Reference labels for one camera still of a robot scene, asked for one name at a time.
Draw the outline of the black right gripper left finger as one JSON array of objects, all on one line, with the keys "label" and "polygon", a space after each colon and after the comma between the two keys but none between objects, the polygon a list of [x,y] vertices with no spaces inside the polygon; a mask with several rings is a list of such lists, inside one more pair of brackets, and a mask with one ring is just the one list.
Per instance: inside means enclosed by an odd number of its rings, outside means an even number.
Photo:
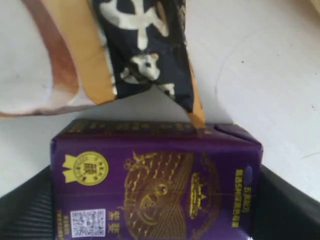
[{"label": "black right gripper left finger", "polygon": [[0,238],[53,239],[53,192],[49,166],[0,198]]}]

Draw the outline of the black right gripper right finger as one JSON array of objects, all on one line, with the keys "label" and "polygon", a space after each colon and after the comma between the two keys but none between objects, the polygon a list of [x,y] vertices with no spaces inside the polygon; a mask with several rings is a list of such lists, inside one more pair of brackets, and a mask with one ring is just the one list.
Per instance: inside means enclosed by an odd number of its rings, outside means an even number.
[{"label": "black right gripper right finger", "polygon": [[320,203],[265,166],[253,206],[254,240],[320,239]]}]

